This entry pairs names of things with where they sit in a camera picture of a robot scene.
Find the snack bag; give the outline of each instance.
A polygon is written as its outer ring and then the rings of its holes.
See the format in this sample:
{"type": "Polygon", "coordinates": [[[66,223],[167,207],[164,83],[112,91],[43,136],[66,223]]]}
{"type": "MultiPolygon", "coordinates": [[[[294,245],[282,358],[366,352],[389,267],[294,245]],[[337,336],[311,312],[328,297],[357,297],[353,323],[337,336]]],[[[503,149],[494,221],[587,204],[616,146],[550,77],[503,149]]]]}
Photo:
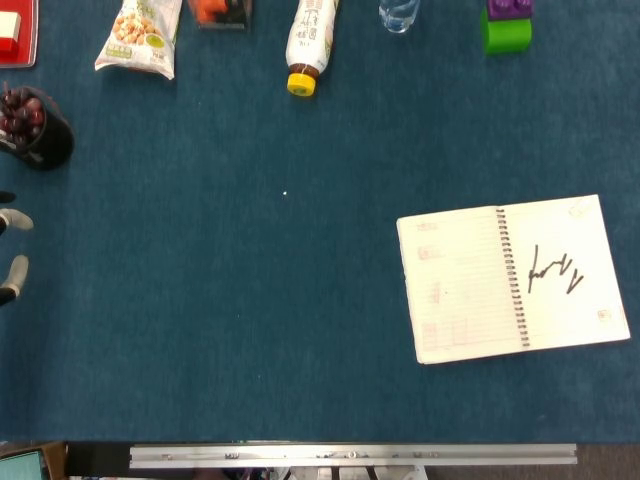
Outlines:
{"type": "Polygon", "coordinates": [[[173,79],[175,34],[182,0],[124,0],[95,68],[109,65],[173,79]]]}

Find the clear plastic bottle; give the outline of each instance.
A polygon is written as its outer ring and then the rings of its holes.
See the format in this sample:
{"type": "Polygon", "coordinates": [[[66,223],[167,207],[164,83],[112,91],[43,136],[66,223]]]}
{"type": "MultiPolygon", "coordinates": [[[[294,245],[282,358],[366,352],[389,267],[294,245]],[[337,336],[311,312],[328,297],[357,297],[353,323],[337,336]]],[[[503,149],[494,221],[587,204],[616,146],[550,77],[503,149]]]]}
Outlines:
{"type": "Polygon", "coordinates": [[[309,97],[316,89],[316,79],[329,63],[340,0],[299,2],[287,42],[287,89],[294,95],[309,97]]]}
{"type": "Polygon", "coordinates": [[[420,0],[380,0],[382,25],[392,33],[404,33],[413,25],[420,0]]]}

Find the black handwriting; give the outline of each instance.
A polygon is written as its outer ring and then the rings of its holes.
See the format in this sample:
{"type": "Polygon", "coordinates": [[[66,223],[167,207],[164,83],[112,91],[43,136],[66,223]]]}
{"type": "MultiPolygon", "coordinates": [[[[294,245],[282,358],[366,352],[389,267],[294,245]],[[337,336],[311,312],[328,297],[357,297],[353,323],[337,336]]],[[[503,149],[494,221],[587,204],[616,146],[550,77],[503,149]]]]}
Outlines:
{"type": "MultiPolygon", "coordinates": [[[[573,263],[572,259],[569,259],[569,261],[567,262],[567,254],[565,253],[562,256],[562,259],[551,262],[549,265],[547,265],[546,268],[543,268],[542,270],[536,273],[536,266],[538,264],[538,245],[536,244],[535,253],[533,255],[533,267],[531,267],[531,270],[529,270],[529,290],[527,293],[531,293],[531,287],[533,286],[534,278],[544,278],[547,272],[554,265],[560,266],[560,276],[562,276],[565,273],[567,273],[567,270],[569,270],[569,267],[571,266],[572,263],[573,263]]],[[[578,284],[582,281],[583,278],[584,278],[584,275],[580,275],[580,277],[578,277],[578,269],[574,268],[573,277],[571,277],[571,281],[569,282],[569,288],[567,289],[567,295],[569,295],[578,286],[578,284]]]]}

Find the white bottle label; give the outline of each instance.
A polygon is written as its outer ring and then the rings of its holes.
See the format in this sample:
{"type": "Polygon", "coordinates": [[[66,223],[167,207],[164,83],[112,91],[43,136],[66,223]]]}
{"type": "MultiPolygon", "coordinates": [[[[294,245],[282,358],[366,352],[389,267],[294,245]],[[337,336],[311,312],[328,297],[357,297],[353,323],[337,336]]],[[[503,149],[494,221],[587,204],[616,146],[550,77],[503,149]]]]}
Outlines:
{"type": "Polygon", "coordinates": [[[287,65],[311,65],[322,73],[329,63],[333,22],[340,0],[300,0],[287,44],[287,65]]]}

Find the lined paper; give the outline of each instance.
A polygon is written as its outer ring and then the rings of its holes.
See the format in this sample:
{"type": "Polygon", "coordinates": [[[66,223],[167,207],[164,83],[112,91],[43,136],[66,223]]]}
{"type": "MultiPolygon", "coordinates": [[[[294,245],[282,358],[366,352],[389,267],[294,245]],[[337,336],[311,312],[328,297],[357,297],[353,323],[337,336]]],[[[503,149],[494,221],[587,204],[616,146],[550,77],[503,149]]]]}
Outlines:
{"type": "Polygon", "coordinates": [[[397,222],[421,363],[521,350],[495,207],[397,222]]]}

